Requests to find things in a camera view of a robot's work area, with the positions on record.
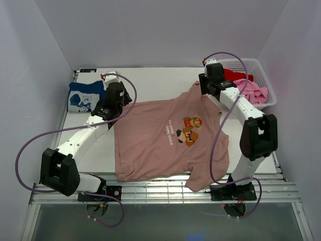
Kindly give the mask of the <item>folded blue printed t-shirt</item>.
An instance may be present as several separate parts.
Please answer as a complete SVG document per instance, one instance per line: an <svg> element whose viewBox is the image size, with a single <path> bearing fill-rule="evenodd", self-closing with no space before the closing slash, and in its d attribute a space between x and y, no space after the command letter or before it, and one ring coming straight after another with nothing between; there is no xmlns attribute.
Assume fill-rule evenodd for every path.
<svg viewBox="0 0 321 241"><path fill-rule="evenodd" d="M90 84L70 83L67 112L92 112L99 100L105 97L104 87L102 80Z"/></svg>

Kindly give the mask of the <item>small blue label sticker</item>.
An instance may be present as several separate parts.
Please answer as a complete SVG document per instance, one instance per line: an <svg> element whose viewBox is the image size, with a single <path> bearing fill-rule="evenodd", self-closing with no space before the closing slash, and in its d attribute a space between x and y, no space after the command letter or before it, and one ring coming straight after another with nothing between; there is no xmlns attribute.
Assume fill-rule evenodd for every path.
<svg viewBox="0 0 321 241"><path fill-rule="evenodd" d="M79 70L80 73L95 73L96 71L96 68L85 68Z"/></svg>

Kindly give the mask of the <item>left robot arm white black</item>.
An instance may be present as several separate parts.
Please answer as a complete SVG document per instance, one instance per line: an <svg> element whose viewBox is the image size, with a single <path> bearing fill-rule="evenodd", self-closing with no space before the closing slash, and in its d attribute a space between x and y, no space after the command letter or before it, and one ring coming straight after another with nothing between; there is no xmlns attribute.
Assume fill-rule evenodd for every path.
<svg viewBox="0 0 321 241"><path fill-rule="evenodd" d="M108 82L105 97L98 101L85 125L56 149L42 153L40 183L65 195L89 192L94 200L106 196L105 180L79 173L78 164L89 148L119 120L130 98L123 82Z"/></svg>

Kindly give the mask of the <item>bright pink t-shirt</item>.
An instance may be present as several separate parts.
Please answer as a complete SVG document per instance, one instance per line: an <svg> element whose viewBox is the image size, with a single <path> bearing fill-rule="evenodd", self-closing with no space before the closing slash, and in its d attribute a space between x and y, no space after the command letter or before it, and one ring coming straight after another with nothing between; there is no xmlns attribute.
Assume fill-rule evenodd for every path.
<svg viewBox="0 0 321 241"><path fill-rule="evenodd" d="M239 79L234 81L239 91L244 87L242 95L253 105L255 104L265 104L268 98L268 88L259 87L255 82L248 81L246 79Z"/></svg>

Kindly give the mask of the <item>dusty pink printed t-shirt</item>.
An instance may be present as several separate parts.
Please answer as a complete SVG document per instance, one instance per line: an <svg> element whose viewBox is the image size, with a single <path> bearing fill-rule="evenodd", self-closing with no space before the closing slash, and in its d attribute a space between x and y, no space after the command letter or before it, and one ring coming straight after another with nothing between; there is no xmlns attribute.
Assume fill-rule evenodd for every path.
<svg viewBox="0 0 321 241"><path fill-rule="evenodd" d="M190 173L194 192L220 180L229 166L229 137L218 130L220 109L199 82L169 100L137 103L114 125L115 175L133 182Z"/></svg>

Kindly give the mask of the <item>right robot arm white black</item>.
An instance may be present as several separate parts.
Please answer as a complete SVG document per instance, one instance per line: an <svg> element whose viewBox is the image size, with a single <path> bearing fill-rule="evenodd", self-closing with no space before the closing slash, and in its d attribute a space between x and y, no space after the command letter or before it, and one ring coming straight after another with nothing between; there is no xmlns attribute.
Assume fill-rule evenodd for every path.
<svg viewBox="0 0 321 241"><path fill-rule="evenodd" d="M205 71L199 75L201 93L215 97L243 127L239 162L227 183L215 183L210 187L211 200L256 200L253 175L264 159L277 149L277 118L255 108L234 82L227 81L221 63L210 59L203 65Z"/></svg>

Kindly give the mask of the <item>red t-shirt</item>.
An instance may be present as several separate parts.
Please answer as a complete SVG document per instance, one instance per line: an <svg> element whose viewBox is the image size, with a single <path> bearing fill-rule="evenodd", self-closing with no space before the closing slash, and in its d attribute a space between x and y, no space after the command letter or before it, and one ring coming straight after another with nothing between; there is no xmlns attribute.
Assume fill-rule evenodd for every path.
<svg viewBox="0 0 321 241"><path fill-rule="evenodd" d="M232 70L224 68L224 76L226 81L236 81L246 79L246 74L241 72L233 72Z"/></svg>

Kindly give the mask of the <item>aluminium table frame rails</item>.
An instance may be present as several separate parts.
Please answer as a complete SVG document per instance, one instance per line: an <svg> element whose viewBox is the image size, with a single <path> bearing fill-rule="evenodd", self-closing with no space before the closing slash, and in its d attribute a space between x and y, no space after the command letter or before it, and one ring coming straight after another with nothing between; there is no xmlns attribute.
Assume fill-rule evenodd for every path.
<svg viewBox="0 0 321 241"><path fill-rule="evenodd" d="M211 202L209 190L192 192L185 186L189 174L155 178L141 182L120 183L113 174L101 173L107 185L122 187L123 204L205 204ZM301 202L295 183L287 182L281 173L255 175L262 186L261 203Z"/></svg>

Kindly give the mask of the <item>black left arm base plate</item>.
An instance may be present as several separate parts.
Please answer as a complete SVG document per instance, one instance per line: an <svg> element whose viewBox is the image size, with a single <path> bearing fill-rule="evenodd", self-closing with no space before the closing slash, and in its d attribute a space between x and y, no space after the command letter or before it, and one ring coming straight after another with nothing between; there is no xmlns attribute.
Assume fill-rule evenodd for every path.
<svg viewBox="0 0 321 241"><path fill-rule="evenodd" d="M122 186L116 185L116 186L103 186L98 189L96 194L100 195L108 195L113 198L121 200L121 193L122 193ZM80 202L99 202L99 201L106 201L110 198L106 197L100 197L100 196L92 196L87 194L78 194L77 200Z"/></svg>

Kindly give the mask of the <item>white plastic laundry basket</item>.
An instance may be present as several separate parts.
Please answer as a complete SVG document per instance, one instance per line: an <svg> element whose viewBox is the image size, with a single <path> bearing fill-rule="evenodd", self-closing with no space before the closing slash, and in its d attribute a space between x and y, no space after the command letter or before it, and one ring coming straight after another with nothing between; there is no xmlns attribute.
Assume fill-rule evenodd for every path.
<svg viewBox="0 0 321 241"><path fill-rule="evenodd" d="M222 59L218 62L223 65L223 68L232 70L233 72L245 73L248 71L249 81L255 82L259 87L268 88L268 98L265 104L255 104L257 109L264 109L268 106L276 104L276 97L271 84L261 66L260 62L254 58L243 58L243 64L237 59Z"/></svg>

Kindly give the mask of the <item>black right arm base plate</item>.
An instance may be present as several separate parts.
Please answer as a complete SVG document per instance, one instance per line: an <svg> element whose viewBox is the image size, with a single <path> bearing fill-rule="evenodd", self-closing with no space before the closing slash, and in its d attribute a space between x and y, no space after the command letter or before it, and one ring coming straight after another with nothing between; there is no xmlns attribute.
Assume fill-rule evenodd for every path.
<svg viewBox="0 0 321 241"><path fill-rule="evenodd" d="M212 201L255 201L257 199L252 183L240 186L235 184L211 185L209 193L211 194Z"/></svg>

